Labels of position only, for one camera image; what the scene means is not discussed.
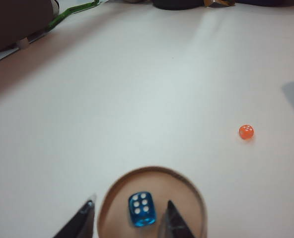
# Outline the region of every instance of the brown object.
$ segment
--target brown object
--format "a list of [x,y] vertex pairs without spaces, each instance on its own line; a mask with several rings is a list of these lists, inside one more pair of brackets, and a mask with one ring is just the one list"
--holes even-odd
[[[128,198],[135,192],[149,191],[157,221],[136,228],[131,224]],[[207,237],[204,200],[194,185],[179,173],[163,167],[144,167],[125,174],[107,192],[98,216],[100,238],[157,238],[168,200],[172,200],[196,238]]]
[[51,0],[0,0],[0,50],[44,29],[53,17]]
[[209,7],[226,7],[234,6],[235,0],[204,0],[204,3]]

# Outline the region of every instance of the dark object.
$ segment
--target dark object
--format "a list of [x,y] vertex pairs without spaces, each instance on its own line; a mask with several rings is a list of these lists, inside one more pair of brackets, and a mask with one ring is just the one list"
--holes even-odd
[[0,0],[0,50],[44,29],[58,11],[56,0]]
[[236,0],[238,3],[245,3],[258,6],[277,6],[281,5],[283,0]]
[[177,208],[170,200],[168,201],[165,214],[165,222],[165,238],[195,238]]
[[184,10],[203,6],[203,0],[152,0],[153,4],[167,10]]
[[86,202],[54,238],[92,238],[94,207],[93,201]]

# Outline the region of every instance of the round container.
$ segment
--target round container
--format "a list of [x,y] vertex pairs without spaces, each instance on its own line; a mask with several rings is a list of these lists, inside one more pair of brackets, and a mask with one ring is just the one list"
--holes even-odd
[[[152,195],[157,213],[154,224],[136,228],[131,224],[128,198],[139,191]],[[163,167],[144,167],[125,174],[107,192],[97,220],[99,238],[156,238],[168,200],[171,200],[195,238],[207,237],[204,200],[194,185],[179,173]]]

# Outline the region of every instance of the circular tray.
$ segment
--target circular tray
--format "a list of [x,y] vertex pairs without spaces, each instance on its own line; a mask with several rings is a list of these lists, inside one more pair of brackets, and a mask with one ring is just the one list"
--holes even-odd
[[[144,228],[134,227],[129,219],[128,198],[136,192],[152,195],[157,221]],[[179,173],[163,167],[144,167],[118,179],[107,192],[98,216],[100,238],[157,238],[160,223],[171,200],[195,238],[207,237],[204,200],[193,184]]]

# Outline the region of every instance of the die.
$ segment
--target die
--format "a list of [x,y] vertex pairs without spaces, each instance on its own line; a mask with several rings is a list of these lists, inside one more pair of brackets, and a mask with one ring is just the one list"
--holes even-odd
[[128,208],[135,227],[144,227],[155,223],[156,211],[149,192],[142,191],[131,195],[128,199]]
[[253,130],[253,127],[250,125],[243,125],[238,130],[238,133],[243,140],[246,140],[253,136],[254,130]]

